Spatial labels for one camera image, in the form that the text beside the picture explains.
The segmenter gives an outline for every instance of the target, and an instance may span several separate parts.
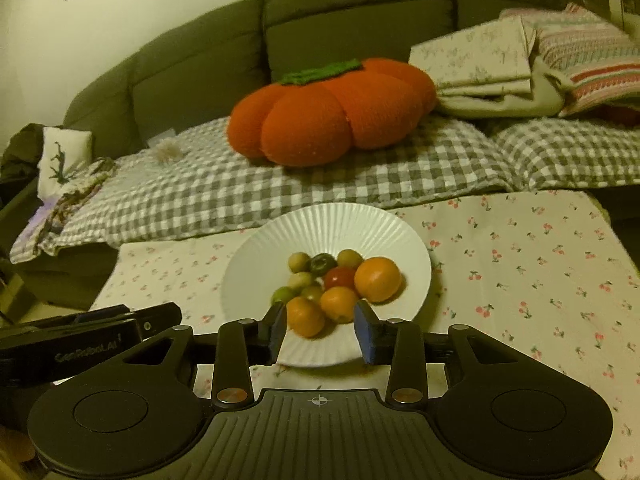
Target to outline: checkered fabric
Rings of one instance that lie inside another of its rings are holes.
[[[333,164],[296,170],[255,164],[234,152],[227,123],[215,120],[181,133],[177,141],[186,156],[169,165],[161,166],[152,150],[119,159],[117,175],[40,249],[55,255],[91,242],[117,248],[179,240],[257,227],[322,202],[393,208],[519,187],[494,143],[459,120],[429,116],[391,148],[352,151]]]
[[[640,129],[605,121],[489,120],[481,128],[522,180],[520,190],[640,184]]]

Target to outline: white wall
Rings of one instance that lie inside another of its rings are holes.
[[[158,34],[236,0],[0,0],[0,153]]]

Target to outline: green cherry tomato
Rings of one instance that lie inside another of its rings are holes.
[[[310,261],[311,257],[306,253],[293,253],[289,257],[287,265],[289,266],[289,270],[294,274],[296,272],[307,272],[309,270]]]
[[[287,286],[295,292],[300,292],[306,286],[311,285],[314,282],[314,277],[310,272],[296,272],[289,278]]]
[[[353,249],[344,249],[338,253],[338,267],[357,269],[362,263],[362,256]]]
[[[296,293],[288,286],[281,286],[271,295],[271,306],[281,301],[284,304],[289,303],[296,297]]]
[[[300,291],[300,296],[307,298],[309,301],[313,301],[315,304],[320,304],[320,296],[322,296],[322,286],[318,283],[313,283],[306,286]]]

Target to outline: metal screw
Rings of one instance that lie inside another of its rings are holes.
[[[225,388],[224,390],[220,390],[216,395],[218,400],[225,404],[237,404],[245,400],[248,396],[247,392],[242,388]]]
[[[422,393],[415,388],[398,388],[391,394],[391,398],[402,404],[415,404],[422,400]]]

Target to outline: green pumpkin stem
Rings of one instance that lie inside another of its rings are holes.
[[[362,63],[357,59],[351,59],[350,61],[340,61],[338,63],[331,63],[323,66],[322,68],[311,68],[309,70],[302,70],[300,72],[290,72],[282,77],[278,81],[281,85],[306,85],[313,81],[320,81],[322,79],[331,79],[345,72],[351,70],[359,70],[362,68]]]

